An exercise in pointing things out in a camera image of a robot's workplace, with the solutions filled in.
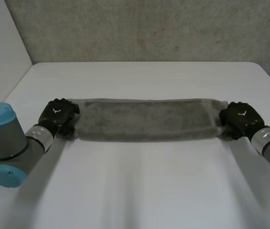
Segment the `logo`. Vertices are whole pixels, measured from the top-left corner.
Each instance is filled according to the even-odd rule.
[[[53,111],[54,111],[54,113],[56,114],[57,112],[60,112],[60,111],[62,111],[62,110],[56,111],[56,110],[53,109]]]
[[[246,115],[246,111],[245,111],[244,113],[242,113],[242,114],[239,114],[239,113],[238,113],[238,115],[244,115],[244,116],[245,116],[245,115]]]

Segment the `robotic hand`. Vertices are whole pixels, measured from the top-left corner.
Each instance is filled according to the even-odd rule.
[[[74,114],[79,114],[77,104],[66,99],[54,99],[43,110],[37,125],[44,126],[54,135],[68,135],[74,132],[71,125]]]
[[[219,114],[221,124],[228,127],[232,139],[247,137],[256,151],[270,163],[270,127],[253,107],[245,103],[230,103]]]
[[[71,121],[79,107],[66,99],[48,103],[38,124],[26,134],[15,112],[7,103],[0,103],[0,185],[18,187],[50,148],[57,133],[74,131]]]

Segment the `tabletop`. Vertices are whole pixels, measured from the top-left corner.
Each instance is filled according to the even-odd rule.
[[[55,98],[212,98],[270,126],[270,77],[251,62],[34,65],[6,102],[24,131]],[[20,188],[0,187],[0,229],[266,229],[270,165],[248,140],[55,139]]]

